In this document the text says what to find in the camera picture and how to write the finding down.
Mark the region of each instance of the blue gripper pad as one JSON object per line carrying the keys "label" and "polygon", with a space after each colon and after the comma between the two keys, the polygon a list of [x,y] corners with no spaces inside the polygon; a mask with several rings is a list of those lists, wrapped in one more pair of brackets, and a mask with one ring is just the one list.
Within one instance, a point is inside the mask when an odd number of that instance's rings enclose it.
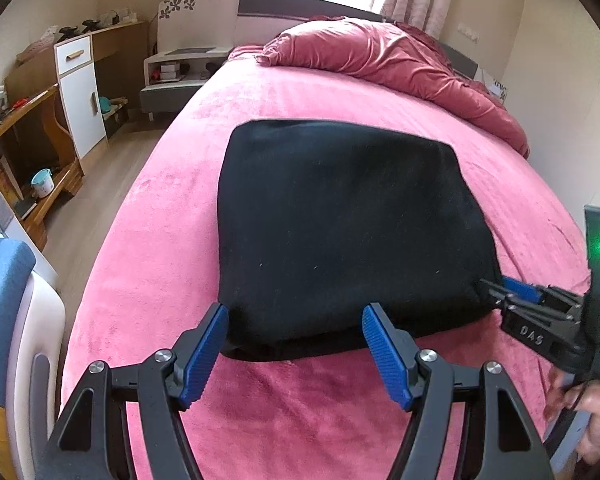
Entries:
{"label": "blue gripper pad", "polygon": [[178,400],[185,409],[202,396],[211,370],[216,364],[229,327],[229,311],[221,305],[200,338],[193,355],[183,370],[182,393]]}
{"label": "blue gripper pad", "polygon": [[540,293],[533,285],[519,282],[509,276],[502,277],[502,285],[516,294],[521,300],[529,301],[530,303],[537,303],[540,301]]}
{"label": "blue gripper pad", "polygon": [[407,369],[371,306],[366,306],[362,312],[362,332],[389,397],[402,409],[410,409],[413,397],[409,391]]}

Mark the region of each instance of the wooden desk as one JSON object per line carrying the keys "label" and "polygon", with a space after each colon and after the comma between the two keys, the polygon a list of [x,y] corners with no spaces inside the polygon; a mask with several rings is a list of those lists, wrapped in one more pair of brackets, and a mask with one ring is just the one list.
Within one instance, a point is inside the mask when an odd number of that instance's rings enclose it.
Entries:
{"label": "wooden desk", "polygon": [[48,48],[5,79],[10,102],[59,84],[68,132],[84,174],[108,148],[99,96],[126,97],[139,108],[148,54],[148,24],[122,23]]}
{"label": "wooden desk", "polygon": [[[27,216],[24,222],[21,221],[25,231],[40,250],[42,250],[46,244],[46,230],[43,219],[49,211],[49,208],[51,208],[52,203],[63,189],[71,195],[75,195],[82,186],[82,170],[78,158],[75,155],[74,143],[69,132],[65,130],[56,119],[54,104],[57,93],[58,84],[55,84],[32,97],[24,106],[14,110],[0,123],[1,138],[21,118],[30,113],[30,111],[40,107],[43,130],[58,154],[61,169],[53,176],[55,184],[54,190],[49,195],[38,200],[35,209]],[[0,192],[7,202],[9,202],[8,192],[3,185],[1,178]]]}

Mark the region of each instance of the teal object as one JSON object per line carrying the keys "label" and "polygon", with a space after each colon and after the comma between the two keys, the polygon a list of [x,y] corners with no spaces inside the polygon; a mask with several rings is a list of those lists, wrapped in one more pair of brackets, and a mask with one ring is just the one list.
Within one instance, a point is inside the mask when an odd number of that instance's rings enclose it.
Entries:
{"label": "teal object", "polygon": [[41,186],[48,177],[51,176],[51,170],[40,170],[31,179],[31,184]]}
{"label": "teal object", "polygon": [[103,114],[111,111],[111,101],[109,101],[106,97],[100,98],[100,111]]}

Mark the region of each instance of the wooden floor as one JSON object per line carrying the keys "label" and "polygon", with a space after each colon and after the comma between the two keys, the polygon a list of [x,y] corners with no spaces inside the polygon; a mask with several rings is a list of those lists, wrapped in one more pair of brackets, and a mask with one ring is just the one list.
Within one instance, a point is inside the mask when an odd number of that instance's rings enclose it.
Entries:
{"label": "wooden floor", "polygon": [[58,273],[66,309],[62,362],[84,287],[109,227],[129,188],[144,166],[164,128],[149,122],[127,123],[109,140],[109,149],[85,176],[69,200],[60,197],[45,219],[48,241],[43,250]]}

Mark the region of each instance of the white nightstand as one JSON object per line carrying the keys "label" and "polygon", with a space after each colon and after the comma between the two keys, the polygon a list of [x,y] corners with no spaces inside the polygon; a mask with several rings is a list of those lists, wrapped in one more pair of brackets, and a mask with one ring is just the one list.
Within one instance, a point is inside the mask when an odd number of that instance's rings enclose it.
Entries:
{"label": "white nightstand", "polygon": [[[179,112],[208,79],[200,79],[200,72],[210,61],[222,63],[229,56],[229,47],[179,48],[161,52],[144,60],[144,89],[140,92],[142,111],[154,120],[155,112]],[[167,62],[187,63],[189,73],[177,82],[151,82],[151,74]]]}

